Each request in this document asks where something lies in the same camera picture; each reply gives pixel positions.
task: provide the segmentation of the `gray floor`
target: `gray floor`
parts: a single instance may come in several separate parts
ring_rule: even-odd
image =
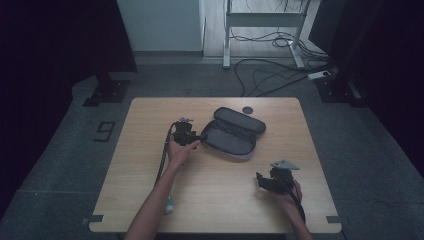
[[[74,100],[67,115],[1,221],[0,239],[122,238],[122,234],[90,232],[86,221],[94,210],[131,100],[239,97],[242,92],[234,65],[223,70],[216,59],[175,60],[178,59],[139,59],[137,62],[142,63],[138,74],[111,74],[114,79],[131,80],[122,103],[82,107],[97,81],[91,77],[74,86]],[[293,65],[290,59],[283,62]],[[241,65],[238,72],[246,92],[254,88],[252,74],[258,68],[282,70],[257,62]],[[271,78],[261,85],[261,90],[275,89],[304,75],[290,80]],[[316,239],[424,239],[424,180],[370,109],[322,103],[314,83],[306,79],[267,97],[299,99],[342,219],[341,233],[315,234]],[[111,139],[105,143],[94,141],[105,137],[97,133],[101,122],[116,123]],[[262,235],[237,239],[254,237],[279,239]]]

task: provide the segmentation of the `white wall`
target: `white wall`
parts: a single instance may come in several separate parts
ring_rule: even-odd
[[[118,0],[133,51],[202,51],[203,0]]]

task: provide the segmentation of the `hand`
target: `hand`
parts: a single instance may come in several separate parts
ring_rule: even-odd
[[[191,150],[200,145],[200,140],[194,141],[189,145],[180,146],[178,143],[174,141],[174,139],[170,138],[169,146],[168,146],[168,158],[169,164],[175,167],[179,167],[183,165],[188,158]]]
[[[299,199],[300,202],[302,202],[302,190],[300,188],[300,184],[294,180],[294,187],[292,189],[293,194]],[[297,207],[296,207],[296,203],[294,202],[293,198],[290,196],[290,194],[286,193],[286,194],[276,194],[275,195],[275,199],[278,202],[278,205],[287,213],[288,211],[292,210],[292,209],[296,209],[297,211]]]

